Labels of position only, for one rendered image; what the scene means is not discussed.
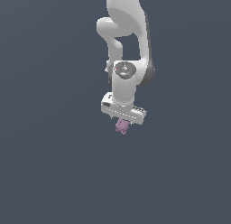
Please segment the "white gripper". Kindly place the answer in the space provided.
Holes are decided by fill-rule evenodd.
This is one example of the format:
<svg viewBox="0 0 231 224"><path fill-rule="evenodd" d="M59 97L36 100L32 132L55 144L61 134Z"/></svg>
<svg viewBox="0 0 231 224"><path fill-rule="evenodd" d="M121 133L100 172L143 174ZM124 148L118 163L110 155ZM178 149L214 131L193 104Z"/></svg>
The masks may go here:
<svg viewBox="0 0 231 224"><path fill-rule="evenodd" d="M101 100L101 111L111 117L118 117L123 120L129 121L132 124L141 125L147 111L142 107L134 105L128 107L118 106L113 101L113 93L107 92Z"/></svg>

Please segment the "small purple object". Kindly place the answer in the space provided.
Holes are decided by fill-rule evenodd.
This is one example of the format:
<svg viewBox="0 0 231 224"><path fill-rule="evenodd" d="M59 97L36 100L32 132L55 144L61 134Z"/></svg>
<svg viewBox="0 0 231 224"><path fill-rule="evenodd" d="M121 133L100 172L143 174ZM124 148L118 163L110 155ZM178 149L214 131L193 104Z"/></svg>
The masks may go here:
<svg viewBox="0 0 231 224"><path fill-rule="evenodd" d="M122 118L119 118L115 124L115 130L116 132L120 132L122 135L125 135L129 128L129 125L129 121L124 121Z"/></svg>

